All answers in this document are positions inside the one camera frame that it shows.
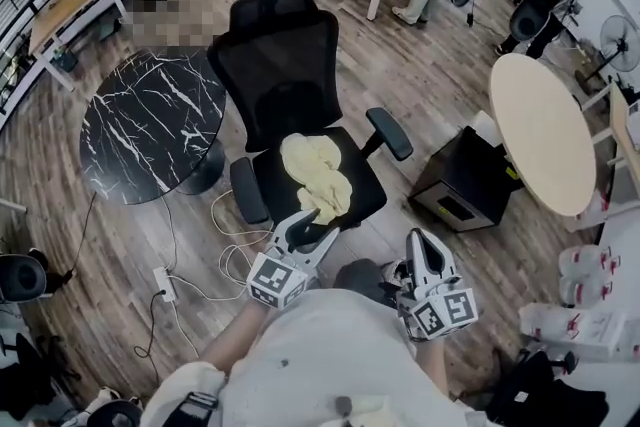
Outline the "wooden desk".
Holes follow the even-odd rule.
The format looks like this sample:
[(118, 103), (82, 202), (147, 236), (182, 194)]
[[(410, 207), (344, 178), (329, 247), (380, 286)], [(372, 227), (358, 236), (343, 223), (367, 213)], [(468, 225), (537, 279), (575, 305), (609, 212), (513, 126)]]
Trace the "wooden desk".
[[(50, 59), (47, 59), (42, 49), (49, 40), (57, 38), (56, 32), (63, 27), (72, 16), (85, 8), (94, 0), (49, 0), (34, 17), (32, 23), (31, 38), (29, 43), (29, 54), (36, 58), (37, 62), (44, 66), (49, 74), (56, 79), (67, 91), (75, 89), (75, 82), (66, 74), (59, 71)], [(122, 0), (113, 0), (118, 8), (121, 17), (128, 21), (130, 19)]]

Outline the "white water dispenser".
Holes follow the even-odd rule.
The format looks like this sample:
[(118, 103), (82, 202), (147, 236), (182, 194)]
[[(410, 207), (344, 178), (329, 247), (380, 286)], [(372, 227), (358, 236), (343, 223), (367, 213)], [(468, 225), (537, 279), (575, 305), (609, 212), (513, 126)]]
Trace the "white water dispenser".
[(581, 310), (573, 352), (589, 361), (608, 361), (621, 338), (626, 320), (625, 313)]

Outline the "white-legged side desk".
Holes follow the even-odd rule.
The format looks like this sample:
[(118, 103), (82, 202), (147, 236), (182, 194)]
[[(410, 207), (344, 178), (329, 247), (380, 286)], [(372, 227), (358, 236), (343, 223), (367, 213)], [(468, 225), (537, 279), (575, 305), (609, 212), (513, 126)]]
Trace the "white-legged side desk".
[(584, 228), (640, 209), (640, 98), (629, 106), (617, 84), (605, 90), (609, 99), (609, 126), (593, 137), (593, 143), (598, 146), (611, 140), (615, 145), (614, 155), (606, 162), (610, 184), (597, 205), (582, 215)]

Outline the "yellow clothes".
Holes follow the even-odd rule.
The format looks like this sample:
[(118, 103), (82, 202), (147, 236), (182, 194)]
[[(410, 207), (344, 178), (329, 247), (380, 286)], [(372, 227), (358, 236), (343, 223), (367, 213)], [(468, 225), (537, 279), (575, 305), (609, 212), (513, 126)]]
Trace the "yellow clothes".
[(340, 171), (342, 154), (328, 136), (288, 135), (281, 143), (284, 169), (299, 188), (300, 209), (318, 209), (313, 223), (329, 225), (351, 206), (353, 188)]

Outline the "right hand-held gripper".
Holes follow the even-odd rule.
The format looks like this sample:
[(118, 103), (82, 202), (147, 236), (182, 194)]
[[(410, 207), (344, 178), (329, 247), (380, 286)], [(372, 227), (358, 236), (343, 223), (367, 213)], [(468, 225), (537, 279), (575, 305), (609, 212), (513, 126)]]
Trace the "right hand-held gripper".
[(473, 290), (458, 275), (452, 252), (437, 236), (412, 229), (406, 238), (406, 260), (415, 288), (437, 284), (426, 292), (397, 293), (398, 315), (411, 341), (433, 341), (478, 321)]

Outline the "black marble round table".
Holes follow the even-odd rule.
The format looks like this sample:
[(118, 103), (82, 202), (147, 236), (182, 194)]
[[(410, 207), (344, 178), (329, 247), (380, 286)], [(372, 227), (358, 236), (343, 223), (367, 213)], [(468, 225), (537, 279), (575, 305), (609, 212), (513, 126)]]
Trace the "black marble round table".
[(125, 205), (171, 191), (204, 193), (224, 169), (218, 132), (225, 104), (205, 48), (136, 51), (89, 102), (79, 140), (85, 179)]

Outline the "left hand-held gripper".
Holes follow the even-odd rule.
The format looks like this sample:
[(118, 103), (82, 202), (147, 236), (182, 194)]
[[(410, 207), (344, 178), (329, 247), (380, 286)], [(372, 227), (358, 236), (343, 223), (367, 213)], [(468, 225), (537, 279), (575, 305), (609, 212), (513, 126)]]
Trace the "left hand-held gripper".
[(340, 229), (334, 228), (316, 243), (301, 246), (303, 235), (319, 213), (318, 208), (302, 210), (277, 224), (271, 242), (257, 255), (247, 277), (246, 291), (252, 299), (282, 310), (308, 289), (316, 278), (316, 267), (340, 234)]

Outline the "person's right forearm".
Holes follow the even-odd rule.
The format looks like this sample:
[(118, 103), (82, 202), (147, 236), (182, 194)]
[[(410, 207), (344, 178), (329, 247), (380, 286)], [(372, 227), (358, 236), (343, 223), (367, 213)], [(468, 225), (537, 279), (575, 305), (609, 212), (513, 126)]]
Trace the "person's right forearm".
[(442, 394), (449, 397), (449, 384), (443, 338), (418, 342), (415, 361)]

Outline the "group of clear water bottles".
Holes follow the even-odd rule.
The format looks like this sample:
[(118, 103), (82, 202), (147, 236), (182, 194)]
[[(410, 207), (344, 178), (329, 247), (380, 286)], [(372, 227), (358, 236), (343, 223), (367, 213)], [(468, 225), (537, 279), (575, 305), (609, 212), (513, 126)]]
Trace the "group of clear water bottles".
[(521, 333), (555, 344), (573, 344), (581, 310), (606, 311), (621, 258), (608, 246), (582, 245), (558, 257), (559, 304), (530, 303), (519, 310)]

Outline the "black mesh office chair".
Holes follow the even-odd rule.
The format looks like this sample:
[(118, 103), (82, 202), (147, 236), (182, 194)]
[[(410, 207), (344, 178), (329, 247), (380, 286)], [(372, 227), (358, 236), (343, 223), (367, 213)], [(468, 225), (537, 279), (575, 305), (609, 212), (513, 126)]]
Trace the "black mesh office chair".
[(386, 146), (398, 161), (413, 153), (404, 129), (381, 107), (366, 112), (373, 133), (363, 146), (339, 126), (338, 38), (336, 16), (314, 0), (237, 0), (228, 31), (207, 51), (246, 129), (246, 154), (231, 163), (230, 182), (247, 223), (278, 224), (302, 211), (299, 185), (286, 173), (280, 155), (288, 135), (326, 135), (341, 151), (339, 171), (353, 188), (350, 209), (329, 225), (312, 223), (302, 244), (334, 228), (354, 228), (385, 206), (386, 193), (368, 163), (372, 153)]

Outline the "black floor fan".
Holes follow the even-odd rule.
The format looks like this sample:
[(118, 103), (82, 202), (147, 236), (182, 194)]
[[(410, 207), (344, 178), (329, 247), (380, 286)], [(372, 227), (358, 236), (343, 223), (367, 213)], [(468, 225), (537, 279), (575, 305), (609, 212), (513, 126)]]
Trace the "black floor fan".
[(639, 64), (640, 33), (623, 15), (611, 15), (601, 27), (600, 49), (596, 52), (595, 68), (588, 75), (577, 70), (574, 76), (578, 84), (584, 86), (607, 66), (627, 73)]

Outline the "black backpack device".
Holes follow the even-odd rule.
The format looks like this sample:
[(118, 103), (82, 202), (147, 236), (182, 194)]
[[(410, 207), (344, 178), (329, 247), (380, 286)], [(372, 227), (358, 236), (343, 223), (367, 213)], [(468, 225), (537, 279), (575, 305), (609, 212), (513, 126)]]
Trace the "black backpack device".
[(120, 393), (102, 387), (96, 398), (78, 415), (79, 427), (139, 427), (143, 413), (138, 397), (125, 400)]
[(48, 260), (40, 250), (0, 255), (0, 303), (24, 303), (49, 297)]

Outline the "person's dark trousers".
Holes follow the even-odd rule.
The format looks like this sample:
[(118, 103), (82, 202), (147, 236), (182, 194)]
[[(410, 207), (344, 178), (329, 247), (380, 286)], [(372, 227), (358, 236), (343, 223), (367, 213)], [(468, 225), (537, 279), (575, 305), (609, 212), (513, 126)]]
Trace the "person's dark trousers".
[(333, 287), (350, 290), (381, 305), (396, 309), (381, 268), (371, 259), (359, 259), (344, 265), (336, 274)]

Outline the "black metal railing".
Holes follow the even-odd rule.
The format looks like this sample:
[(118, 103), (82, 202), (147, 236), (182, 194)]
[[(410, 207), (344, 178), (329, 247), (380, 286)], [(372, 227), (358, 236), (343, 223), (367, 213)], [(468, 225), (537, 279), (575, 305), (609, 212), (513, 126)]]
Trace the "black metal railing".
[[(48, 2), (49, 0), (0, 0), (0, 126), (17, 109), (38, 76), (43, 72), (50, 75), (29, 54), (34, 17)], [(71, 71), (62, 69), (58, 61), (69, 57), (71, 41), (112, 7), (116, 7), (113, 0), (90, 2), (56, 32), (55, 40), (49, 40), (42, 49), (43, 55), (75, 82), (74, 90), (80, 87), (80, 79)]]

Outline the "beige round table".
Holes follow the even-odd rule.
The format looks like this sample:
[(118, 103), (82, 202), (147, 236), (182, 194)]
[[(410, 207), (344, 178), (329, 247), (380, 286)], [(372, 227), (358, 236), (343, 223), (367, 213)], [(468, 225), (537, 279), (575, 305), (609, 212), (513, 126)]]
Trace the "beige round table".
[(526, 55), (494, 63), (489, 83), (494, 120), (529, 192), (565, 217), (582, 213), (596, 185), (596, 157), (580, 107), (561, 79)]

